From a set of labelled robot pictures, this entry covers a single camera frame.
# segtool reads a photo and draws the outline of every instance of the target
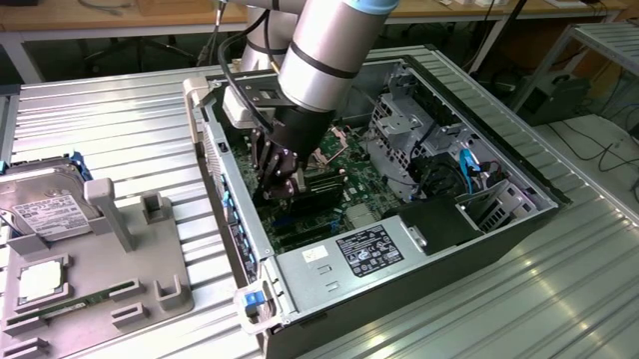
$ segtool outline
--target wooden table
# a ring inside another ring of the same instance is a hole
[[[476,60],[474,69],[482,63],[504,29],[517,0],[510,2],[508,6],[496,6],[490,12],[489,20],[497,23]],[[605,21],[612,21],[626,5],[620,0],[605,0],[605,3],[609,7]],[[436,0],[402,0],[387,24],[481,21],[486,18],[488,10],[489,7],[461,5],[457,2],[446,6]],[[209,33],[213,31],[217,18],[215,11],[187,15],[142,16],[138,8],[131,7],[122,9],[122,12],[122,16],[114,16],[105,11],[83,7],[78,0],[41,0],[41,5],[35,7],[0,7],[0,26],[5,28],[5,32],[0,32],[0,44],[23,81],[26,83],[43,81],[25,48],[27,41]],[[545,0],[529,0],[520,19],[573,16],[593,16],[593,9],[590,7],[558,9]],[[246,21],[246,8],[230,4],[221,30],[239,31],[245,29]]]

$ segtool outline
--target white sticker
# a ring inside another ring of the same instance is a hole
[[[90,225],[71,195],[19,204],[14,210],[41,236],[51,236]]]
[[[329,256],[327,248],[321,245],[319,247],[311,248],[307,251],[302,252],[302,256],[305,257],[307,263],[310,263],[314,260]]]

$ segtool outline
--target electrical cable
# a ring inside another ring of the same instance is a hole
[[[402,180],[399,180],[399,179],[397,179],[397,178],[393,178],[393,177],[389,176],[387,174],[382,175],[382,178],[389,178],[391,181],[398,182],[401,185],[409,185],[410,187],[418,186],[417,183],[405,182],[405,181],[402,181]]]
[[[616,87],[613,89],[613,93],[610,94],[609,99],[606,100],[606,103],[602,107],[602,110],[600,111],[600,116],[602,116],[602,117],[604,117],[604,113],[606,112],[606,107],[609,107],[610,101],[613,100],[613,98],[616,96],[616,93],[618,92],[620,84],[622,83],[624,73],[625,73],[624,67],[620,67],[618,83],[616,84]]]
[[[626,115],[626,124],[625,124],[625,130],[630,131],[630,115],[639,110],[639,107],[636,107],[632,112]]]
[[[125,4],[119,4],[119,5],[91,4],[86,0],[78,0],[78,3],[85,7],[105,11],[107,13],[111,13],[111,15],[115,15],[115,16],[122,16],[122,11],[118,11],[115,9],[126,9],[126,8],[134,6],[131,3],[125,3]]]
[[[564,122],[564,121],[562,121],[562,123],[564,123],[566,126],[569,126],[569,128],[570,128],[572,130],[574,130],[580,135],[585,136],[585,137],[589,138],[596,144],[598,144],[601,148],[604,148],[604,151],[600,153],[600,155],[597,155],[596,157],[592,157],[592,158],[589,158],[589,159],[585,158],[582,155],[578,154],[578,152],[574,150],[574,148],[569,145],[569,142],[568,142],[566,139],[560,135],[560,132],[554,129],[554,127],[553,127],[550,124],[548,125],[548,126],[554,130],[556,134],[557,134],[558,137],[562,139],[564,143],[569,146],[570,150],[573,151],[573,153],[576,154],[577,157],[580,157],[581,159],[585,159],[585,160],[592,160],[592,159],[596,159],[597,157],[602,156],[602,157],[600,158],[600,162],[598,162],[598,170],[600,170],[601,172],[604,172],[604,173],[605,173],[605,172],[610,172],[612,170],[614,170],[616,168],[620,168],[620,167],[624,166],[624,165],[633,165],[633,166],[636,166],[636,167],[639,168],[639,165],[638,165],[637,163],[634,163],[634,162],[638,162],[639,159],[625,160],[616,152],[613,152],[613,151],[610,150],[610,148],[612,148],[612,146],[613,146],[614,144],[610,144],[609,146],[605,147],[605,146],[600,143],[598,140],[596,140],[596,139],[594,139],[592,136],[589,136],[586,133],[578,131],[569,123],[566,123],[566,122]],[[602,167],[602,165],[604,165],[604,158],[606,157],[606,154],[608,154],[608,153],[612,153],[612,154],[613,154],[616,157],[618,157],[624,162],[620,163],[620,164],[617,164],[617,165],[614,165],[614,166],[610,167],[610,168],[604,168],[604,167]],[[634,194],[636,201],[639,203],[638,188],[639,188],[639,179],[638,179],[638,181],[634,183],[634,185],[633,185],[633,187],[632,187],[632,189],[630,189],[630,191],[632,191],[633,194]]]
[[[271,19],[271,13],[269,13],[267,18],[265,19],[265,46],[267,48],[267,56],[269,62],[271,62],[271,67],[277,73],[281,73],[281,65],[278,64],[277,58],[273,55],[271,40],[269,39],[269,19]]]
[[[221,22],[222,22],[222,17],[225,16],[226,10],[227,10],[227,3],[221,1],[218,5],[217,23],[214,25],[211,36],[209,36],[207,43],[205,46],[202,46],[201,54],[198,55],[197,67],[202,66],[205,62],[210,66],[213,65],[213,54],[217,47],[217,38],[218,38],[218,34],[221,33]]]
[[[271,12],[270,10],[266,10],[262,13],[261,18],[253,23],[253,25],[249,26],[245,29],[245,31],[242,31],[239,34],[234,35],[227,40],[225,40],[225,42],[221,44],[221,47],[218,48],[218,62],[221,63],[222,72],[225,73],[225,77],[229,81],[229,85],[231,86],[231,89],[235,91],[238,98],[242,102],[242,105],[251,112],[253,118],[258,122],[258,125],[265,129],[265,131],[269,134],[273,133],[273,125],[269,123],[267,119],[265,118],[262,113],[258,111],[257,106],[249,99],[246,92],[241,89],[241,86],[238,85],[238,82],[235,78],[233,77],[231,69],[229,68],[229,62],[227,62],[227,59],[225,58],[225,52],[227,51],[227,48],[231,46],[233,43],[235,43],[241,38],[251,34],[251,32],[258,28],[258,26],[261,26],[261,23],[266,20],[270,12]]]
[[[562,135],[560,135],[560,132],[558,130],[550,125],[550,123],[546,124],[550,129],[553,130],[553,132],[556,132],[556,135],[560,137],[560,139],[562,140],[562,142],[565,143],[565,145],[570,148],[570,150],[573,151],[573,153],[576,154],[576,156],[582,160],[582,161],[590,161],[592,159],[596,159],[597,157],[600,157],[605,151],[601,151],[596,156],[593,157],[585,157],[582,156],[578,151],[573,148],[573,146],[570,146],[570,143],[569,141],[564,138]]]
[[[438,121],[434,120],[432,126],[429,127],[428,133],[423,134],[422,138],[419,139],[419,141],[415,142],[413,146],[411,153],[409,154],[410,162],[413,162],[413,154],[415,153],[415,150],[419,148],[419,146],[422,146],[423,142],[428,140],[429,136],[436,131],[437,126],[438,126]]]
[[[484,24],[488,24],[488,22],[489,22],[489,16],[490,16],[490,12],[493,11],[494,5],[496,5],[496,0],[493,0],[493,1],[490,2],[489,11],[486,12],[486,16],[484,17],[484,21],[482,21]],[[462,66],[464,69],[466,69],[466,68],[469,67],[469,65],[472,65],[472,64],[474,63],[476,59],[478,58],[480,52],[482,51],[482,47],[484,47],[484,45],[485,45],[485,43],[486,43],[486,40],[489,39],[489,34],[490,34],[490,30],[486,29],[486,34],[484,35],[484,39],[482,39],[482,42],[481,42],[481,44],[480,44],[478,51],[476,52],[476,55],[474,55],[473,58],[469,60],[469,62]]]

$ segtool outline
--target corrugated metal surface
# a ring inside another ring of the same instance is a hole
[[[536,141],[522,123],[448,59],[414,55],[574,205],[490,268],[309,353],[309,358],[621,358],[639,353],[639,236],[633,223]],[[93,350],[93,358],[254,358],[231,306],[234,282],[193,163],[181,82],[217,71],[25,87],[14,160],[74,145],[94,172],[118,178],[119,203],[158,188],[177,204],[197,309]]]
[[[639,75],[639,26],[629,22],[574,25],[573,35]]]

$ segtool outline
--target blue latch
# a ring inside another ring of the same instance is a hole
[[[85,163],[85,157],[82,153],[74,151],[74,154],[70,156],[70,160],[74,161],[77,166],[81,168],[81,175],[82,178],[85,178],[85,181],[91,181],[94,179],[94,176],[91,176],[91,172]]]
[[[261,290],[258,292],[249,293],[247,295],[245,295],[245,300],[247,302],[246,309],[257,308],[267,302],[265,298],[265,292],[262,292]]]
[[[480,168],[480,163],[473,158],[472,150],[469,150],[468,148],[465,148],[460,152],[460,167],[462,168],[464,176],[468,179],[469,193],[473,194],[473,180],[472,180],[472,175],[469,174],[469,167],[472,167],[478,172],[481,172],[482,169]]]
[[[225,197],[222,198],[222,205],[225,207],[229,207],[229,205],[231,204],[230,201],[231,201],[231,192],[226,191]]]

